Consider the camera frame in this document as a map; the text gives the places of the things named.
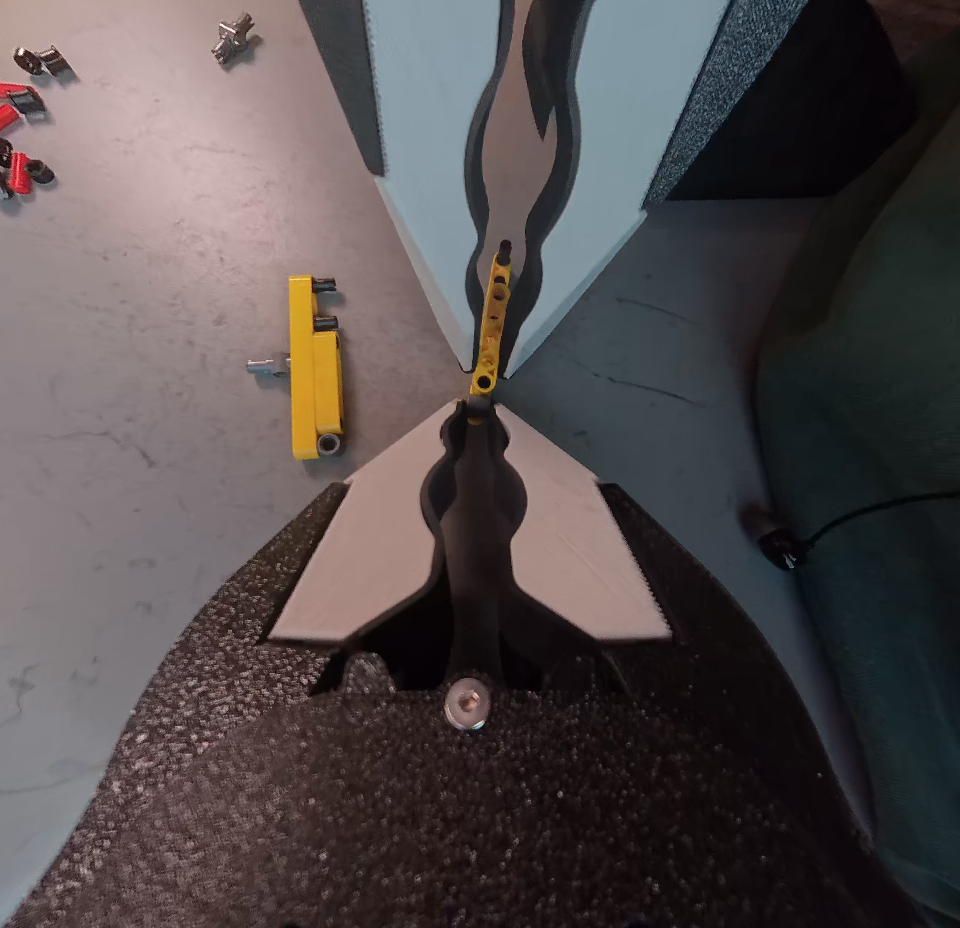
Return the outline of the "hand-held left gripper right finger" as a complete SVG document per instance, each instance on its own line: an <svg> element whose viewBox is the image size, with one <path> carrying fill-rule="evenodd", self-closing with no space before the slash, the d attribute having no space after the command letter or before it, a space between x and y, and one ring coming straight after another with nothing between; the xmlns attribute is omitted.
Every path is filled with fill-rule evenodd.
<svg viewBox="0 0 960 928"><path fill-rule="evenodd" d="M594 473L510 409L496 411L508 436L505 461L526 492L510 543L517 586L600 642L670 639Z"/></svg>

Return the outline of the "black wired earphone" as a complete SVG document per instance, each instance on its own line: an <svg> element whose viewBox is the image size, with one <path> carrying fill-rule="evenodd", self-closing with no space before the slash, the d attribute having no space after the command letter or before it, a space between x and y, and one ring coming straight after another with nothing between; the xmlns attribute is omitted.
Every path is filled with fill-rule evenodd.
<svg viewBox="0 0 960 928"><path fill-rule="evenodd" d="M831 532L858 519L896 508L925 505L939 501L957 501L959 490L911 494L876 502L842 514L807 538L799 537L780 517L758 504L749 504L739 513L740 524L763 556L775 567L790 572L807 563L815 546Z"/></svg>

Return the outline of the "pile of small lego pieces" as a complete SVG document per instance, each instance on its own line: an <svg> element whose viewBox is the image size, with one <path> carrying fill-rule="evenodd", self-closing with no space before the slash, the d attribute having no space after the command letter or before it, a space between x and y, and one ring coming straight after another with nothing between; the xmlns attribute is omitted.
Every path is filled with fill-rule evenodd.
<svg viewBox="0 0 960 928"><path fill-rule="evenodd" d="M54 44L37 50L18 46L11 53L12 62L25 80L1 82L2 202L29 197L35 187L56 182L52 167L18 148L10 133L22 126L52 125L54 116L42 88L78 81L74 67Z"/></svg>

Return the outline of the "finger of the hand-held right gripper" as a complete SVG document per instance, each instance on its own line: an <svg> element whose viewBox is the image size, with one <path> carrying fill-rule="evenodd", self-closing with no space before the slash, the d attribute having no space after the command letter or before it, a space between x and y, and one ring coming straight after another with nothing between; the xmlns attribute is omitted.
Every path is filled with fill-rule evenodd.
<svg viewBox="0 0 960 928"><path fill-rule="evenodd" d="M577 170L539 252L507 375L533 355L645 218L642 202L731 0L595 0L572 86Z"/></svg>
<svg viewBox="0 0 960 928"><path fill-rule="evenodd" d="M439 328L474 363L474 121L496 91L512 0L363 0L384 161L377 187Z"/></svg>

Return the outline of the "long yellow lego beam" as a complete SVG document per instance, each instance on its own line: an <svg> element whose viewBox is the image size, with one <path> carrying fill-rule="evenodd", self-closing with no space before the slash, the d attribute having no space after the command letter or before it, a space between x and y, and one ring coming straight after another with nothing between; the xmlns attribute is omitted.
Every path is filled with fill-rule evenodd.
<svg viewBox="0 0 960 928"><path fill-rule="evenodd" d="M492 397L498 383L503 330L511 297L511 270L512 264L501 267L494 257L479 331L476 367L466 402L467 421L473 426L484 424L493 406Z"/></svg>

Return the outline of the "yellow lego beam assembly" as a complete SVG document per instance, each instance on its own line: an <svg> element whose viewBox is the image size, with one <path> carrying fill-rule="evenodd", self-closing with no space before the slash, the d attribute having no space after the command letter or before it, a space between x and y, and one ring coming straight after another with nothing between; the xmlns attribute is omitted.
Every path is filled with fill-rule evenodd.
<svg viewBox="0 0 960 928"><path fill-rule="evenodd" d="M291 276L288 288L290 351L249 360L246 370L289 380L292 451L297 460L306 462L343 449L346 415L339 321L319 305L320 295L335 294L338 286L333 277L306 274Z"/></svg>

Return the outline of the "grey lego axle pin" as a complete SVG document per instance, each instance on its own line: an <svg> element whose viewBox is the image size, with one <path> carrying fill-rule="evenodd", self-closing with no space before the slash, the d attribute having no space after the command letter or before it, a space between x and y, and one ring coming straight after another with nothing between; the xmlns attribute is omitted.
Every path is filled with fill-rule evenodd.
<svg viewBox="0 0 960 928"><path fill-rule="evenodd" d="M262 43L260 34L253 32L255 25L248 11L242 12L233 22L219 23L217 41L211 54L223 70L234 67Z"/></svg>

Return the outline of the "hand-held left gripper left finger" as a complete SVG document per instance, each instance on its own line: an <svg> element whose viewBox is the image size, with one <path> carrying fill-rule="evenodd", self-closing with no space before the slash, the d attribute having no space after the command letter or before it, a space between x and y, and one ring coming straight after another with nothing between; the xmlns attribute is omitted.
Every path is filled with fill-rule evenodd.
<svg viewBox="0 0 960 928"><path fill-rule="evenodd" d="M347 479L270 641L344 644L436 579L442 543L425 486L447 454L441 432L457 406L450 401Z"/></svg>

